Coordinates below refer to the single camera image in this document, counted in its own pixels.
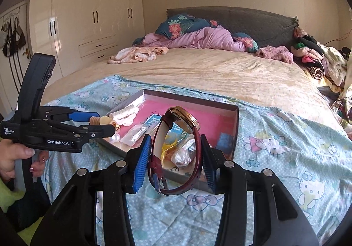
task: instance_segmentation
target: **floral pillow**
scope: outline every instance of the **floral pillow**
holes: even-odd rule
[[[158,27],[155,33],[164,35],[168,39],[176,39],[185,33],[198,31],[204,27],[215,28],[217,26],[218,23],[215,20],[207,21],[202,18],[195,18],[186,13],[181,13],[168,18]]]
[[[241,41],[246,47],[246,51],[250,53],[256,53],[258,51],[258,45],[254,39],[245,33],[235,33],[232,35],[233,40]]]

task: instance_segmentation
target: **drawer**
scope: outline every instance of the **drawer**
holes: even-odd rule
[[[78,46],[80,51],[80,56],[85,57],[92,53],[95,53],[100,50],[106,50],[107,48],[113,47],[117,45],[117,36],[109,36],[99,40],[90,41],[85,44],[81,44]]]
[[[105,50],[99,50],[90,55],[82,57],[82,63],[84,66],[87,66],[91,63],[101,61],[101,60],[108,61],[110,56],[116,55],[119,51],[120,51],[120,48],[118,46],[113,46]]]

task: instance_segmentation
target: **screw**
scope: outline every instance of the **screw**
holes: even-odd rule
[[[272,176],[272,170],[265,169],[265,170],[263,171],[263,174],[265,174],[267,177],[271,177],[271,176]]]
[[[126,162],[124,160],[117,161],[115,164],[117,167],[124,167]]]
[[[226,167],[234,167],[235,163],[233,161],[225,161],[224,166]]]
[[[87,170],[86,170],[86,169],[79,169],[79,170],[77,171],[77,174],[78,174],[79,176],[84,176],[86,173],[87,173]]]

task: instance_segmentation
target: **box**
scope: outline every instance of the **box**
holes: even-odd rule
[[[106,114],[106,116],[109,116],[110,113],[121,110],[131,104],[134,106],[140,106],[140,110],[131,126],[121,127],[119,130],[121,138],[134,125],[144,123],[153,114],[163,115],[169,107],[181,106],[198,120],[200,125],[199,133],[205,134],[209,144],[213,148],[218,146],[217,148],[223,151],[226,159],[233,159],[238,132],[239,111],[237,106],[172,93],[142,89],[116,106]],[[228,145],[227,148],[220,147],[222,145],[221,142],[219,142],[220,136],[225,138],[225,140],[228,140],[228,137],[231,138],[230,145]],[[98,142],[122,157],[126,156],[129,149],[139,147],[138,144],[141,143],[141,140],[138,140],[135,145],[129,147],[121,142],[110,143],[108,140],[109,139],[98,139]],[[165,169],[164,175],[166,178],[181,184],[185,183],[188,179],[188,175],[192,173],[192,164],[185,168],[177,168],[171,161],[165,160],[163,167]],[[194,187],[211,192],[208,188],[204,172],[202,172],[202,176]]]

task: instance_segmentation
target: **light blue blanket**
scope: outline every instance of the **light blue blanket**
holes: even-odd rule
[[[341,222],[352,202],[352,142],[345,134],[286,113],[237,99],[186,88],[152,85],[114,75],[97,81],[49,105],[108,113],[140,89],[221,101],[239,106],[239,130],[234,161],[245,169],[272,169],[287,187],[324,242]],[[50,200],[85,167],[106,168],[120,159],[94,140],[82,153],[51,152],[43,174]],[[253,201],[249,196],[247,245],[253,237]],[[101,193],[98,195],[97,236],[103,245]],[[223,195],[190,190],[179,196],[157,194],[148,179],[136,195],[127,195],[136,245],[213,246],[219,227]]]

